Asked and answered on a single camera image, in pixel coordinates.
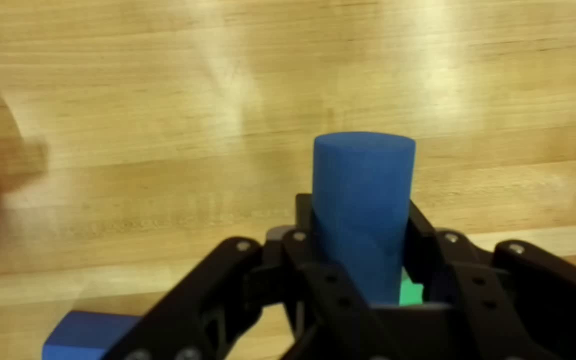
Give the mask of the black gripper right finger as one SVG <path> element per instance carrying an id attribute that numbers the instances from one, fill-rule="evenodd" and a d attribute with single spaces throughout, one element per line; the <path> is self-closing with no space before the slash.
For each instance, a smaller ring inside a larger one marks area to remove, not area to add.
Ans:
<path id="1" fill-rule="evenodd" d="M 483 249 L 410 203 L 403 268 L 480 360 L 576 360 L 576 264 L 516 238 Z"/>

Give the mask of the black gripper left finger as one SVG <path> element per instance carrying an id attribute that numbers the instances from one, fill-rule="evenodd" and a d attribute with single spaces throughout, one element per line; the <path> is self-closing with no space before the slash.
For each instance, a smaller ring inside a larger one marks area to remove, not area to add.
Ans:
<path id="1" fill-rule="evenodd" d="M 320 260 L 307 232 L 288 229 L 264 246 L 224 239 L 104 360 L 225 360 L 271 303 L 296 331 L 279 360 L 382 353 L 382 330 L 345 274 Z"/>

